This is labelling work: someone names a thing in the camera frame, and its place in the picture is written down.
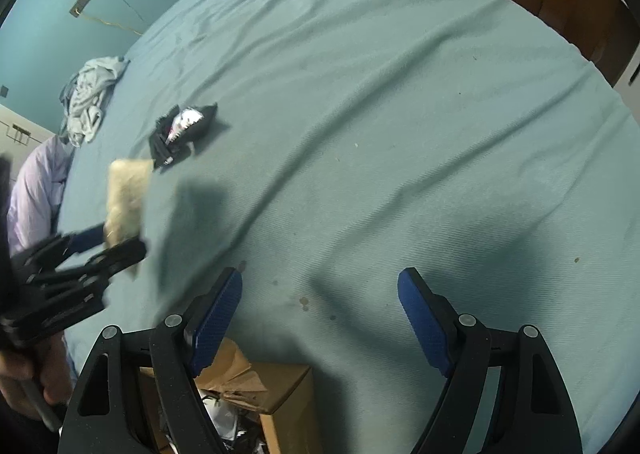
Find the crumpled gray cloth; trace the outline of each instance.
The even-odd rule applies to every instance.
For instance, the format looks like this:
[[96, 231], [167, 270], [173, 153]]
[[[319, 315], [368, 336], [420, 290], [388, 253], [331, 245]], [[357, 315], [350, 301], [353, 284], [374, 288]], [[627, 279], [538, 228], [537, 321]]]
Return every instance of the crumpled gray cloth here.
[[129, 61], [124, 57], [100, 57], [87, 61], [60, 92], [65, 108], [60, 134], [80, 147], [90, 142], [100, 127], [102, 110], [112, 86], [120, 79]]

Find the teal wall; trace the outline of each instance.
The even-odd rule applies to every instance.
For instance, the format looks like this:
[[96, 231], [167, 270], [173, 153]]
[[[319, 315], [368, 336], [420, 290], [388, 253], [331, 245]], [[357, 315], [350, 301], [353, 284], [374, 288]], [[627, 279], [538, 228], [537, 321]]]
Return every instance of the teal wall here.
[[[127, 0], [149, 23], [177, 0]], [[0, 103], [32, 122], [57, 131], [62, 120], [58, 94], [85, 61], [122, 55], [135, 34], [75, 18], [76, 0], [18, 0], [0, 27], [0, 84], [9, 88]], [[91, 0], [85, 14], [144, 31], [120, 0]]]

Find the cable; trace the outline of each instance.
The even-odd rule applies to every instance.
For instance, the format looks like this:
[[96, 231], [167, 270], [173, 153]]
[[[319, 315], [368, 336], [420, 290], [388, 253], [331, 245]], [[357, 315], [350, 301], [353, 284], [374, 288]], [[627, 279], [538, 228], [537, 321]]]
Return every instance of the cable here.
[[123, 2], [124, 4], [126, 4], [130, 9], [132, 9], [132, 10], [135, 12], [135, 14], [138, 16], [139, 20], [141, 20], [142, 22], [144, 22], [145, 24], [147, 24], [147, 23], [146, 23], [146, 20], [144, 20], [144, 19], [142, 18], [142, 15], [140, 15], [140, 14], [138, 13], [138, 11], [137, 11], [133, 6], [131, 6], [131, 5], [127, 2], [127, 0], [122, 0], [122, 2]]
[[44, 425], [52, 432], [58, 432], [62, 427], [62, 420], [56, 415], [42, 395], [42, 390], [38, 388], [38, 384], [33, 380], [21, 380], [20, 384], [24, 394], [36, 408], [38, 414], [42, 418]]
[[97, 22], [101, 22], [103, 24], [106, 24], [107, 26], [115, 26], [116, 28], [121, 28], [122, 30], [132, 31], [136, 35], [142, 35], [139, 31], [136, 31], [133, 28], [129, 28], [128, 26], [123, 26], [123, 25], [121, 25], [121, 24], [119, 24], [117, 22], [109, 22], [109, 21], [106, 21], [106, 20], [102, 20], [99, 17], [93, 17], [91, 15], [82, 14], [81, 12], [78, 12], [77, 8], [76, 8], [76, 14], [78, 14], [80, 17], [84, 17], [84, 18], [87, 18], [89, 20], [95, 20]]

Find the human hand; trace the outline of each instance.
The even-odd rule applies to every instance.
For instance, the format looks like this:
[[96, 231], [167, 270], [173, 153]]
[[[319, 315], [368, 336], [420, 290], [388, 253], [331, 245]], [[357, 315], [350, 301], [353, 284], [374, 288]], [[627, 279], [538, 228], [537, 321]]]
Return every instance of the human hand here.
[[[41, 366], [39, 379], [44, 388], [45, 401], [49, 405], [66, 402], [71, 397], [72, 387], [62, 333], [37, 344], [35, 355]], [[40, 415], [20, 386], [21, 380], [30, 380], [34, 373], [35, 366], [25, 355], [9, 350], [0, 351], [0, 392], [13, 410], [39, 420]]]

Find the white wall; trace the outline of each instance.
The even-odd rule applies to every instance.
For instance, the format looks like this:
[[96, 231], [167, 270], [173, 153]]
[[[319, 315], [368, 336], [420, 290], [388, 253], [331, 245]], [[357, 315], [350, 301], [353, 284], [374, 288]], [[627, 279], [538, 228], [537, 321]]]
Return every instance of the white wall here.
[[636, 48], [636, 53], [634, 53], [631, 62], [622, 73], [615, 90], [620, 93], [622, 101], [634, 114], [638, 123], [640, 123], [640, 76], [636, 78], [631, 86], [629, 85], [629, 79], [638, 65], [640, 65], [640, 47]]
[[[16, 131], [13, 129], [14, 124], [29, 131], [30, 137], [23, 136], [21, 143], [14, 141], [16, 135]], [[50, 130], [30, 122], [0, 104], [0, 154], [7, 154], [12, 159], [12, 180], [15, 180], [20, 167], [31, 151], [52, 136], [53, 133]]]

